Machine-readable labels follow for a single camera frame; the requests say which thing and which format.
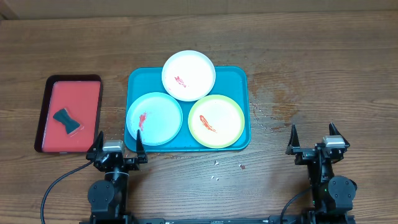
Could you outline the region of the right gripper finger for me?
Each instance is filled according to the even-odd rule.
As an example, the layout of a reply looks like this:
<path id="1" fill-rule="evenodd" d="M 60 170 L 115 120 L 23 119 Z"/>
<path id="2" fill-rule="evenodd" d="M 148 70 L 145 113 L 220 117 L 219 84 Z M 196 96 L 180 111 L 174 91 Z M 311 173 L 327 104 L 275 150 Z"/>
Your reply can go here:
<path id="1" fill-rule="evenodd" d="M 300 147 L 299 137 L 298 137 L 298 134 L 297 134 L 297 129 L 296 129 L 294 124 L 291 127 L 290 139 L 289 139 L 288 147 L 289 148 Z"/>
<path id="2" fill-rule="evenodd" d="M 343 135 L 338 131 L 334 123 L 330 123 L 328 126 L 329 129 L 329 135 L 330 136 L 340 136 L 343 137 Z"/>

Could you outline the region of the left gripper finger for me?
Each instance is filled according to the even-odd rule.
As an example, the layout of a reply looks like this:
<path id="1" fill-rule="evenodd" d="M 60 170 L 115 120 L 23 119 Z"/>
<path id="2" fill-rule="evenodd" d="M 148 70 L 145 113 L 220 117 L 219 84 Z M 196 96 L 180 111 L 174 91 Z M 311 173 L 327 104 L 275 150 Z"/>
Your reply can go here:
<path id="1" fill-rule="evenodd" d="M 97 153 L 103 150 L 104 134 L 102 131 L 99 132 L 98 136 L 94 140 L 93 144 L 88 149 L 87 153 Z"/>
<path id="2" fill-rule="evenodd" d="M 144 150 L 144 146 L 141 139 L 141 131 L 139 129 L 137 130 L 137 136 L 136 136 L 136 153 L 139 159 L 146 158 L 146 152 Z"/>

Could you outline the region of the light blue plate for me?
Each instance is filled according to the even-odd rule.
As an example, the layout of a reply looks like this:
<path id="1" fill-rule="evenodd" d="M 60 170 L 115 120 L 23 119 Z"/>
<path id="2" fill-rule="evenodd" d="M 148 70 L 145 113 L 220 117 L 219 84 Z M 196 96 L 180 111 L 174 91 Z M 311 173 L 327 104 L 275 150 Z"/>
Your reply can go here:
<path id="1" fill-rule="evenodd" d="M 166 93 L 152 92 L 140 96 L 129 107 L 126 126 L 129 134 L 142 143 L 159 146 L 171 141 L 183 123 L 181 106 Z"/>

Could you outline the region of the dark green sponge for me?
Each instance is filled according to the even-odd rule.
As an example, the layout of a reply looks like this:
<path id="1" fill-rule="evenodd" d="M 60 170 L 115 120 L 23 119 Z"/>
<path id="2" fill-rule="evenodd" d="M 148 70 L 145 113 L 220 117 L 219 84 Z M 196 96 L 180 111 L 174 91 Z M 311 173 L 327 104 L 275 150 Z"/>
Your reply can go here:
<path id="1" fill-rule="evenodd" d="M 71 134 L 80 127 L 80 123 L 71 118 L 65 108 L 57 111 L 53 115 L 53 119 L 64 125 L 67 134 Z"/>

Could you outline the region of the white plate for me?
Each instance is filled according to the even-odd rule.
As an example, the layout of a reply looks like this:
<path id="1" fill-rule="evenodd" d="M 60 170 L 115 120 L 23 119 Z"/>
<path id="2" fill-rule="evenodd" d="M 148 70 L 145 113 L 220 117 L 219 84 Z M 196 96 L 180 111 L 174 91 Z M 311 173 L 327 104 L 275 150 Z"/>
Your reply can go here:
<path id="1" fill-rule="evenodd" d="M 183 50 L 173 54 L 162 67 L 162 84 L 180 101 L 196 101 L 211 91 L 216 81 L 215 66 L 203 53 Z"/>

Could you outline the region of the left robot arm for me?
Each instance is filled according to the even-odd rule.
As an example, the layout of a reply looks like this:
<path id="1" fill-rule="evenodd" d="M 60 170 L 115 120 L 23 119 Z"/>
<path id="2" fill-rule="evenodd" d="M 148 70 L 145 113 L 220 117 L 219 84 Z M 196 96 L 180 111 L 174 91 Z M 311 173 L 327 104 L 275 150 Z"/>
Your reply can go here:
<path id="1" fill-rule="evenodd" d="M 104 172 L 104 179 L 96 181 L 88 190 L 91 204 L 89 223 L 138 222 L 126 208 L 129 172 L 139 170 L 140 164 L 148 162 L 140 132 L 137 133 L 136 152 L 136 157 L 125 158 L 123 141 L 104 142 L 102 132 L 88 149 L 86 159 Z"/>

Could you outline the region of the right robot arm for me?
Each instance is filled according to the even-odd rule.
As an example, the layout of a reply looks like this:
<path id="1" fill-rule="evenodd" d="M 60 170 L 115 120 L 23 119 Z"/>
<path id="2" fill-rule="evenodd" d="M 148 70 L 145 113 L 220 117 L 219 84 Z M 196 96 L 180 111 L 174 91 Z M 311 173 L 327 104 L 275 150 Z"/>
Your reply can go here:
<path id="1" fill-rule="evenodd" d="M 353 209 L 353 200 L 358 186 L 355 181 L 335 175 L 332 165 L 344 159 L 349 142 L 340 134 L 333 123 L 329 124 L 329 135 L 312 148 L 300 146 L 295 125 L 292 125 L 287 155 L 295 156 L 296 165 L 305 165 L 310 186 L 290 199 L 279 217 L 281 223 L 355 223 L 348 212 Z M 290 204 L 306 193 L 312 194 L 312 208 L 300 215 L 285 216 Z"/>

